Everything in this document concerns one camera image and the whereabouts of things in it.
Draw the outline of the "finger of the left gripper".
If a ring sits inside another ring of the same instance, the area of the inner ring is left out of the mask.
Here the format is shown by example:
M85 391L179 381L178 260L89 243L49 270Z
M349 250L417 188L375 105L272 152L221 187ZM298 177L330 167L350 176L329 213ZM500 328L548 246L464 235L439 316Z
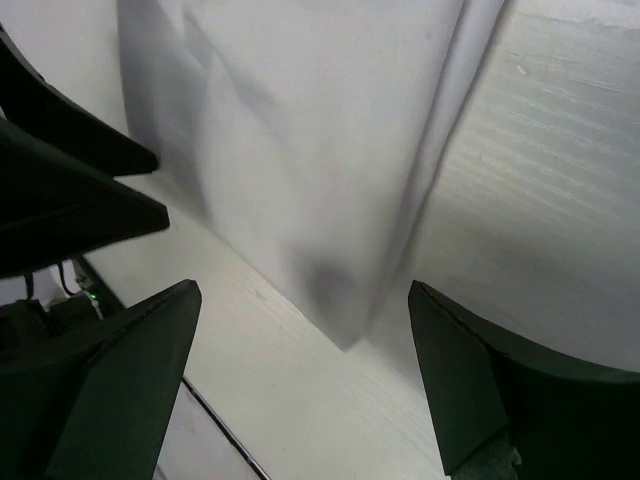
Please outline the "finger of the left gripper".
M163 231L167 208L1 121L1 276Z
M28 134L111 177L149 174L156 155L50 85L1 32L1 109Z

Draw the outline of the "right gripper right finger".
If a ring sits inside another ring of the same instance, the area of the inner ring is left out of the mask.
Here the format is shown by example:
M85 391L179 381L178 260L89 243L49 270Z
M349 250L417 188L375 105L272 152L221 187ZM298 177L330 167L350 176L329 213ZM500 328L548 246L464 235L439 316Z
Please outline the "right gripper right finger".
M638 477L636 373L544 347L422 282L408 308L448 477Z

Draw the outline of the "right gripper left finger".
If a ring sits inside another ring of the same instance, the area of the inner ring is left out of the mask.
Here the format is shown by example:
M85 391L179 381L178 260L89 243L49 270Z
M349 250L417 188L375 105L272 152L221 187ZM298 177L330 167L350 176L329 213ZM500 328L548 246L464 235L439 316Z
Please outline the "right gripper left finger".
M201 303L197 283L183 280L2 349L2 478L152 478Z

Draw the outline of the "white t shirt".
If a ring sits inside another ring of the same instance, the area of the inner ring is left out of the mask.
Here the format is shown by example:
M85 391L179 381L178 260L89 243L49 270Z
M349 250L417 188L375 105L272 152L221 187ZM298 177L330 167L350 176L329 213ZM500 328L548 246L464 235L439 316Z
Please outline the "white t shirt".
M503 1L121 1L130 132L312 324L356 343L404 272Z

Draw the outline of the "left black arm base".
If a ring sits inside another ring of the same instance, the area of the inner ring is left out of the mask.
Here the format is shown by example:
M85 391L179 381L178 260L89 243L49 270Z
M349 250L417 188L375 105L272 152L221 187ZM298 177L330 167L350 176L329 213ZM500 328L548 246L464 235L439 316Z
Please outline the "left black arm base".
M41 343L124 305L83 257L1 281L1 350Z

